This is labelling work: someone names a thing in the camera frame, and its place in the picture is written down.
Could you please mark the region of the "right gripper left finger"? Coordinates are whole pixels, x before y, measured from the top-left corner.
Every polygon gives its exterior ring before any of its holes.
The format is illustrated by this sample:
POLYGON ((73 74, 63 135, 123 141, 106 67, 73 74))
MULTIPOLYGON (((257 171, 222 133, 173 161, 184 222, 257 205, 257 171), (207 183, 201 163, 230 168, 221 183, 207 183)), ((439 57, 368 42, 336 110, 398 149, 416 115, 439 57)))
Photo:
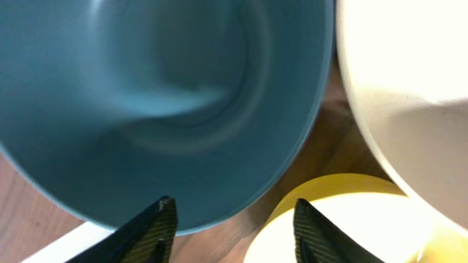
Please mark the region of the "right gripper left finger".
POLYGON ((67 263, 168 263, 177 226, 176 201, 163 196, 67 263))

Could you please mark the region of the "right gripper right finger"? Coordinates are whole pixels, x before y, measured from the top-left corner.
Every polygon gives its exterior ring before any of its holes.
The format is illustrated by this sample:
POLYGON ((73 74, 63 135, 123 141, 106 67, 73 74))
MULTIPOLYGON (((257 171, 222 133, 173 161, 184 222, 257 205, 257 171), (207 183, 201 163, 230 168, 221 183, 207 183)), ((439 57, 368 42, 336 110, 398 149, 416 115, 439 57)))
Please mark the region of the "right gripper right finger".
POLYGON ((297 263, 383 263, 305 199, 295 203, 293 232, 297 263))

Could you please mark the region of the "yellow bowl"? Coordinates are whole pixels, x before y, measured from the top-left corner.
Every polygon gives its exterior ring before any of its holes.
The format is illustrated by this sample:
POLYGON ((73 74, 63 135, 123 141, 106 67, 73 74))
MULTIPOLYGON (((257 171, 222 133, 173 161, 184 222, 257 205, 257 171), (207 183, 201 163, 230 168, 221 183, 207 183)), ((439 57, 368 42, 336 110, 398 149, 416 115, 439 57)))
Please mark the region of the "yellow bowl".
POLYGON ((250 245, 245 262, 295 262, 294 207, 305 199, 383 262, 466 262, 467 236, 394 183, 362 174, 309 180, 288 193, 250 245))

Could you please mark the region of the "dark blue bowl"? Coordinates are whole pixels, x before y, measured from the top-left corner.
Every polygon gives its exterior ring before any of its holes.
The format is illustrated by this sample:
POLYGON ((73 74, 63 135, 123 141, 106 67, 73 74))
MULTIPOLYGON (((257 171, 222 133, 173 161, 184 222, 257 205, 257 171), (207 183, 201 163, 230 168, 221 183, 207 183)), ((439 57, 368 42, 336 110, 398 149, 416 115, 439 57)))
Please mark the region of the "dark blue bowl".
POLYGON ((333 1, 1 1, 1 153, 117 229, 162 196, 178 233, 264 195, 300 152, 333 1))

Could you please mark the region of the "large beige bowl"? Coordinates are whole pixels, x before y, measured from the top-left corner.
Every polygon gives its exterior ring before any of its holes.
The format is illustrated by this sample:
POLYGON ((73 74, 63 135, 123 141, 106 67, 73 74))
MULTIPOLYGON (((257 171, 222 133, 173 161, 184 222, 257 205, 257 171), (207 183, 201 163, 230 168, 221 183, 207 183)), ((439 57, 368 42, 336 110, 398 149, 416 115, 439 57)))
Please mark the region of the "large beige bowl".
POLYGON ((352 113, 390 178, 467 228, 467 0, 341 0, 352 113))

